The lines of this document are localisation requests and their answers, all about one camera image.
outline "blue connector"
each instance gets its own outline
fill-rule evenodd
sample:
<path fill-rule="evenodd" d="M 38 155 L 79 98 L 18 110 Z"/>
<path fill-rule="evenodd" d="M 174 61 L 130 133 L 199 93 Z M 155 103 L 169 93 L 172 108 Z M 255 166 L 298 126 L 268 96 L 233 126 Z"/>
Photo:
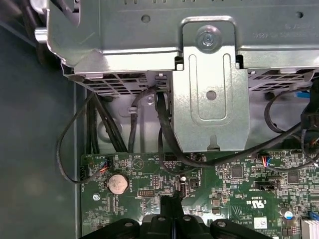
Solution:
<path fill-rule="evenodd" d="M 308 212 L 308 215 L 309 215 L 309 217 L 310 217 L 311 220 L 319 221 L 319 215 L 318 215 L 317 213 Z"/>

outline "capacitor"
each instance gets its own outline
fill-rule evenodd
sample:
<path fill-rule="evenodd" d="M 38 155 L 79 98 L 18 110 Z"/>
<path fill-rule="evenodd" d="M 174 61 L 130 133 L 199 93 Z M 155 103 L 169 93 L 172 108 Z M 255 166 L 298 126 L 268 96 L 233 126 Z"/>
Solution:
<path fill-rule="evenodd" d="M 294 214 L 291 211 L 286 211 L 284 214 L 284 218 L 286 218 L 287 220 L 291 220 L 294 218 Z"/>
<path fill-rule="evenodd" d="M 129 187 L 129 180 L 123 174 L 112 175 L 107 182 L 109 190 L 116 195 L 123 194 Z"/>
<path fill-rule="evenodd" d="M 279 214 L 280 214 L 281 216 L 284 216 L 284 215 L 285 215 L 285 213 L 286 213 L 286 212 L 288 212 L 288 211 L 289 211 L 289 209 L 288 209 L 288 208 L 283 207 L 283 208 L 280 208 L 280 210 L 279 210 Z"/>

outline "motherboard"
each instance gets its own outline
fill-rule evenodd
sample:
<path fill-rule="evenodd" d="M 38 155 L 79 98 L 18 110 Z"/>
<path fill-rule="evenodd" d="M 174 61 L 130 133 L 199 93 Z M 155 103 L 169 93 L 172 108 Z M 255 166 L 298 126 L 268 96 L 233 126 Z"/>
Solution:
<path fill-rule="evenodd" d="M 192 160 L 208 161 L 230 154 L 190 154 Z M 268 151 L 269 165 L 291 168 L 306 161 L 297 150 Z M 103 165 L 108 170 L 83 184 L 82 234 L 86 235 L 122 218 L 142 222 L 145 215 L 160 213 L 160 196 L 182 192 L 185 214 L 200 216 L 210 225 L 230 219 L 274 239 L 300 239 L 309 212 L 319 211 L 319 170 L 278 173 L 266 169 L 262 160 L 248 157 L 213 168 L 196 168 L 185 175 L 165 172 L 154 153 L 84 155 L 81 177 Z M 169 169 L 182 166 L 165 155 Z"/>

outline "black cable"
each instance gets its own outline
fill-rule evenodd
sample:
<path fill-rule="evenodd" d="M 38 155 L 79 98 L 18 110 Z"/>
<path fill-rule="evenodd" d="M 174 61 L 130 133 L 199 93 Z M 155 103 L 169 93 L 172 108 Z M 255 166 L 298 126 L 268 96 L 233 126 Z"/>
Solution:
<path fill-rule="evenodd" d="M 294 92 L 299 92 L 299 91 L 307 91 L 310 90 L 310 87 L 305 87 L 305 88 L 299 88 L 299 89 L 295 89 L 295 90 L 290 90 L 290 91 L 283 91 L 280 94 L 276 95 L 275 97 L 273 97 L 266 105 L 265 107 L 265 111 L 264 111 L 264 117 L 265 117 L 265 122 L 267 124 L 267 126 L 275 133 L 283 133 L 285 132 L 284 130 L 278 128 L 273 121 L 270 118 L 270 108 L 273 105 L 273 103 L 275 102 L 275 100 L 277 98 L 279 98 L 280 96 L 289 94 L 289 93 L 294 93 Z M 292 136 L 294 138 L 296 138 L 298 141 L 301 141 L 300 137 L 296 134 L 292 134 Z"/>
<path fill-rule="evenodd" d="M 95 111 L 95 104 L 94 104 L 94 98 L 88 103 L 90 106 L 90 133 L 91 133 L 91 143 L 92 143 L 92 149 L 94 154 L 99 154 L 99 143 L 98 143 L 98 134 L 96 131 L 96 111 Z"/>
<path fill-rule="evenodd" d="M 261 151 L 265 148 L 270 148 L 270 147 L 276 145 L 277 143 L 282 142 L 285 138 L 287 138 L 288 136 L 290 136 L 293 133 L 298 132 L 301 129 L 301 125 L 299 123 L 299 124 L 293 126 L 291 129 L 287 130 L 286 132 L 278 135 L 277 137 L 272 138 L 272 139 L 270 139 L 264 143 L 261 143 L 259 145 L 256 145 L 255 147 L 246 149 L 244 151 L 241 151 L 241 152 L 238 152 L 238 153 L 235 153 L 232 155 L 216 158 L 216 159 L 208 161 L 208 162 L 193 161 L 193 160 L 189 160 L 188 158 L 186 158 L 183 155 L 183 153 L 180 150 L 179 145 L 175 139 L 174 132 L 170 126 L 163 92 L 158 92 L 157 97 L 158 97 L 157 110 L 158 110 L 158 115 L 159 115 L 159 123 L 160 123 L 160 126 L 162 127 L 163 134 L 164 134 L 164 137 L 165 137 L 168 145 L 172 149 L 175 156 L 179 159 L 179 161 L 181 161 L 182 163 L 187 164 L 189 166 L 193 166 L 193 167 L 214 167 L 216 165 L 230 163 L 230 162 L 238 160 L 238 159 L 246 158 L 247 156 L 249 156 L 251 154 L 258 153 L 259 151 Z"/>
<path fill-rule="evenodd" d="M 95 172 L 92 176 L 90 176 L 89 178 L 86 178 L 84 180 L 80 180 L 80 181 L 76 181 L 73 180 L 72 178 L 70 178 L 62 165 L 62 161 L 61 161 L 61 145 L 62 145 L 62 141 L 67 133 L 67 131 L 70 129 L 70 127 L 72 126 L 73 122 L 80 116 L 80 114 L 82 114 L 85 111 L 86 105 L 88 104 L 88 102 L 93 98 L 94 94 L 90 94 L 84 101 L 83 106 L 81 107 L 81 109 L 75 113 L 75 115 L 72 117 L 72 119 L 70 120 L 70 122 L 67 124 L 67 126 L 65 127 L 65 129 L 63 130 L 63 132 L 61 133 L 60 137 L 58 138 L 57 144 L 56 144 L 56 152 L 55 152 L 55 156 L 56 156 L 56 162 L 57 165 L 59 167 L 60 173 L 62 174 L 62 176 L 70 183 L 73 184 L 84 184 L 84 183 L 88 183 L 90 181 L 92 181 L 94 178 L 96 178 L 96 176 L 98 176 L 101 172 L 100 170 L 98 170 L 97 172 Z"/>
<path fill-rule="evenodd" d="M 157 91 L 159 90 L 158 87 L 153 86 L 148 88 L 147 90 L 139 93 L 136 98 L 134 99 L 131 107 L 138 107 L 139 102 L 141 99 L 143 99 L 146 96 L 149 95 L 154 95 Z M 129 137 L 129 153 L 133 153 L 134 151 L 134 141 L 135 141 L 135 134 L 136 134 L 136 128 L 138 125 L 138 113 L 136 114 L 131 114 L 131 132 L 130 132 L 130 137 Z"/>
<path fill-rule="evenodd" d="M 104 107 L 103 103 L 101 102 L 100 98 L 98 95 L 95 94 L 94 100 L 96 103 L 96 107 L 98 109 L 98 112 L 102 118 L 102 121 L 104 123 L 104 126 L 109 126 L 109 130 L 107 130 L 107 133 L 109 134 L 110 140 L 113 145 L 118 145 L 118 149 L 116 150 L 117 152 L 128 152 L 124 141 L 121 137 L 120 131 L 115 124 L 110 112 Z"/>
<path fill-rule="evenodd" d="M 267 167 L 266 169 L 269 169 L 271 171 L 274 171 L 274 172 L 279 172 L 279 173 L 289 173 L 289 172 L 295 172 L 295 171 L 298 171 L 298 170 L 301 170 L 301 169 L 304 169 L 304 168 L 307 168 L 307 167 L 310 167 L 313 163 L 312 162 L 307 162 L 305 164 L 302 164 L 298 167 L 293 167 L 293 168 L 273 168 L 273 167 Z"/>
<path fill-rule="evenodd" d="M 92 101 L 89 101 L 89 103 L 86 105 L 86 154 L 92 153 L 92 147 L 91 147 L 91 103 Z"/>
<path fill-rule="evenodd" d="M 101 106 L 100 104 L 98 103 L 97 99 L 94 97 L 93 98 L 94 100 L 94 103 L 95 103 L 95 106 L 96 106 L 96 109 L 101 117 L 101 120 L 102 120 L 102 123 L 105 127 L 105 131 L 106 133 L 108 134 L 109 138 L 110 138 L 110 141 L 115 149 L 116 152 L 121 152 L 122 149 L 119 145 L 119 141 L 116 139 L 115 135 L 114 135 L 114 132 L 111 128 L 111 125 L 110 125 L 110 122 L 105 118 L 105 114 L 103 113 L 103 110 L 101 109 Z"/>
<path fill-rule="evenodd" d="M 305 149 L 305 139 L 306 139 L 306 133 L 307 133 L 307 130 L 306 129 L 303 129 L 301 131 L 301 150 L 303 152 L 303 155 L 305 156 L 306 160 L 312 162 L 312 163 L 316 163 L 318 164 L 317 162 L 317 159 L 319 158 L 319 153 L 314 157 L 314 158 L 311 158 L 309 156 L 309 153 L 306 152 L 306 149 Z"/>
<path fill-rule="evenodd" d="M 159 140 L 158 140 L 158 146 L 159 146 L 159 164 L 163 168 L 163 170 L 167 173 L 173 174 L 173 175 L 180 175 L 180 174 L 186 174 L 191 171 L 193 171 L 196 168 L 186 169 L 184 171 L 174 171 L 169 168 L 164 163 L 164 150 L 163 150 L 163 138 L 162 138 L 162 129 L 159 129 Z"/>

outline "cable connector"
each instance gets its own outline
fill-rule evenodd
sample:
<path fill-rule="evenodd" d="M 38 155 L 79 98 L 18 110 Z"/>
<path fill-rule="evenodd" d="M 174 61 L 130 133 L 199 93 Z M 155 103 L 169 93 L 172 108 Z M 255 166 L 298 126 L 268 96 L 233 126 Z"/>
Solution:
<path fill-rule="evenodd" d="M 313 212 L 308 212 L 308 215 L 310 217 L 311 220 L 316 220 L 319 221 L 319 215 Z"/>
<path fill-rule="evenodd" d="M 319 127 L 319 80 L 314 80 L 310 88 L 310 102 L 301 114 L 302 129 Z"/>

